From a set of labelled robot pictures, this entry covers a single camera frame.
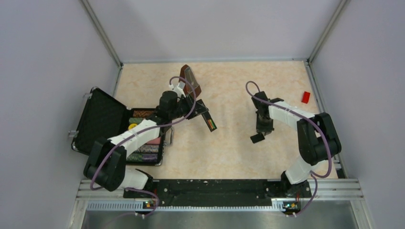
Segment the black remote control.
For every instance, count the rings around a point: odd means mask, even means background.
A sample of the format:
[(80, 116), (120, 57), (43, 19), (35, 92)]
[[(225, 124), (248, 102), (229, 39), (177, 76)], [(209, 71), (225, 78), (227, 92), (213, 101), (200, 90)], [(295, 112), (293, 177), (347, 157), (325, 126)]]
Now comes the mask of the black remote control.
[(209, 112), (203, 113), (202, 117), (203, 117), (207, 127), (209, 128), (210, 132), (213, 132), (217, 129), (217, 126), (216, 126), (215, 122), (213, 121)]

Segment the black battery cover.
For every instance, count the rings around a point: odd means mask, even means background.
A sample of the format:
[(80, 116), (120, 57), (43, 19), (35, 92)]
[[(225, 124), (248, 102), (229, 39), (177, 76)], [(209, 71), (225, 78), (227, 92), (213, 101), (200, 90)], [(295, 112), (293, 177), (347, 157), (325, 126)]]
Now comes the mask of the black battery cover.
[(262, 133), (257, 133), (256, 135), (250, 136), (250, 139), (253, 144), (256, 144), (260, 141), (265, 140), (265, 136)]

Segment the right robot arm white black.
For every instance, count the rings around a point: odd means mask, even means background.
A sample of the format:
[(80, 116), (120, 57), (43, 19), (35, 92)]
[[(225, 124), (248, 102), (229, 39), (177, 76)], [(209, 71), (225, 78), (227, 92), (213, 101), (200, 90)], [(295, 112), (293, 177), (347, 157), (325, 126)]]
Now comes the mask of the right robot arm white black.
[[(328, 113), (313, 114), (290, 106), (283, 99), (269, 99), (265, 92), (252, 96), (256, 108), (256, 135), (251, 136), (255, 144), (274, 131), (274, 121), (283, 122), (298, 135), (299, 156), (281, 174), (280, 191), (287, 197), (294, 196), (307, 182), (308, 177), (326, 178), (331, 173), (332, 158), (341, 152), (341, 142), (334, 123)], [(328, 162), (326, 174), (316, 174), (314, 169), (320, 162)]]

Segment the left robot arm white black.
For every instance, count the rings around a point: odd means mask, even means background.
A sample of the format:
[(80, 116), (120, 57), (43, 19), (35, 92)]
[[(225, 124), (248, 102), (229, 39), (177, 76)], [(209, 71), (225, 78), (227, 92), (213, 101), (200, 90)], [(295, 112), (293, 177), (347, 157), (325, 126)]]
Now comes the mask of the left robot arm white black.
[(209, 109), (203, 100), (196, 100), (193, 94), (184, 95), (165, 91), (153, 113), (136, 127), (111, 138), (95, 141), (84, 169), (84, 175), (91, 180), (90, 189), (114, 191), (134, 188), (141, 197), (153, 192), (149, 176), (140, 170), (126, 175), (127, 157), (147, 142), (164, 134), (171, 126), (201, 115), (212, 130), (215, 125), (209, 121)]

